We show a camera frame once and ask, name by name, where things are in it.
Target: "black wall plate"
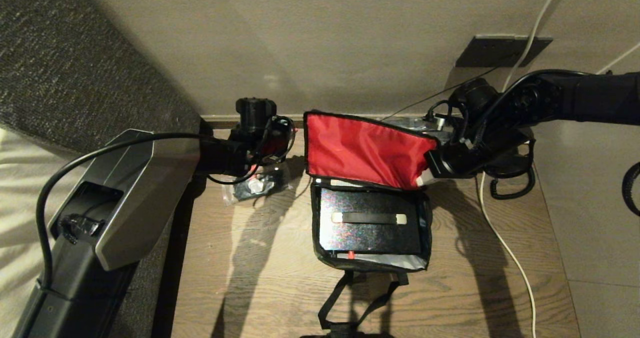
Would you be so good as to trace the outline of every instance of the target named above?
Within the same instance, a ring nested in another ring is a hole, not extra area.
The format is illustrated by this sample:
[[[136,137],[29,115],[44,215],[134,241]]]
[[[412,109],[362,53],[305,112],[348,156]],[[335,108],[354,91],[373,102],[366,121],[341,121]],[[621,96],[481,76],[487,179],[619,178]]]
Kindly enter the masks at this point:
[[[456,67],[513,67],[527,45],[528,37],[476,36],[455,61]],[[551,37],[535,37],[526,58],[519,65],[525,67],[549,44]]]

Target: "beige wall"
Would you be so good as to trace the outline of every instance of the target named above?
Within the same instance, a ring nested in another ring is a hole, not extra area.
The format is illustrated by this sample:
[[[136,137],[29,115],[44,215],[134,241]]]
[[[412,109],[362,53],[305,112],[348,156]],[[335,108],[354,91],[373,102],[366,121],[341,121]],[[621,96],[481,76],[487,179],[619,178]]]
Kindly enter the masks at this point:
[[[272,98],[284,114],[389,113],[443,88],[473,35],[526,35],[544,3],[99,1],[202,115],[234,114],[242,97]],[[594,71],[640,40],[640,0],[562,0],[551,10],[539,35],[555,41],[533,69]],[[638,66],[640,51],[619,65]]]

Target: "white cable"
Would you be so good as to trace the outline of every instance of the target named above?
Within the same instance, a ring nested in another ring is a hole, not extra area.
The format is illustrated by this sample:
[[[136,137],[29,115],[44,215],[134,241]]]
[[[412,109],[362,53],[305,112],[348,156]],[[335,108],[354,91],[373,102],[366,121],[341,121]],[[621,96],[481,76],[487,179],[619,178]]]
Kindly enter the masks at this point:
[[[631,49],[629,49],[629,50],[625,51],[624,53],[622,53],[622,55],[620,55],[618,58],[615,58],[611,63],[609,63],[606,66],[602,67],[602,69],[598,70],[596,72],[596,74],[605,73],[608,69],[613,67],[613,65],[615,65],[617,62],[620,62],[621,60],[623,60],[625,57],[627,57],[629,54],[633,53],[633,51],[635,51],[638,48],[640,48],[640,42],[638,42],[638,44],[636,44],[633,47],[631,47]]]
[[[478,201],[480,202],[482,215],[484,216],[484,219],[486,220],[487,224],[489,224],[489,228],[491,228],[493,233],[495,233],[495,236],[498,237],[498,240],[500,240],[500,243],[502,243],[502,246],[507,251],[507,253],[509,253],[509,256],[511,256],[511,258],[516,263],[516,266],[518,266],[518,269],[522,274],[522,279],[524,279],[524,283],[526,284],[526,291],[528,292],[528,298],[531,301],[531,332],[533,333],[533,338],[536,338],[536,301],[533,299],[533,290],[531,290],[531,284],[529,284],[529,279],[527,278],[527,275],[525,274],[524,269],[522,269],[522,265],[518,261],[518,258],[516,258],[516,256],[514,255],[514,252],[512,252],[512,250],[509,248],[507,243],[505,243],[505,240],[500,236],[500,233],[498,233],[494,225],[491,223],[491,220],[489,220],[489,215],[487,215],[487,208],[485,207],[485,199],[483,197],[483,190],[484,190],[483,188],[485,187],[486,176],[487,176],[486,172],[482,172],[480,185],[478,185],[478,176],[475,176],[475,183],[476,185],[478,185],[477,186]]]
[[[507,89],[507,86],[509,85],[509,81],[512,80],[512,76],[514,75],[514,72],[521,65],[522,61],[524,61],[524,59],[527,57],[527,54],[529,53],[529,49],[531,49],[531,45],[533,44],[533,39],[536,37],[538,25],[540,24],[540,21],[542,21],[542,17],[545,15],[547,8],[549,8],[549,5],[551,4],[552,1],[553,0],[546,0],[540,12],[537,13],[537,19],[535,19],[533,28],[531,28],[531,32],[528,34],[528,40],[526,41],[526,46],[524,48],[524,51],[522,51],[522,54],[518,59],[518,62],[516,62],[516,64],[509,71],[509,75],[507,76],[507,79],[504,81],[502,92],[504,92]]]

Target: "red bag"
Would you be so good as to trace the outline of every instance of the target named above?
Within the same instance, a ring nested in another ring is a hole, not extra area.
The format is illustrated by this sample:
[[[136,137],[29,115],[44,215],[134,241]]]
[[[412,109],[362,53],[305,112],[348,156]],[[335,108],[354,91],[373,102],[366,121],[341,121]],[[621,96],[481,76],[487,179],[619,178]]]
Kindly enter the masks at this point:
[[[306,172],[313,177],[417,190],[434,138],[374,119],[304,113]]]

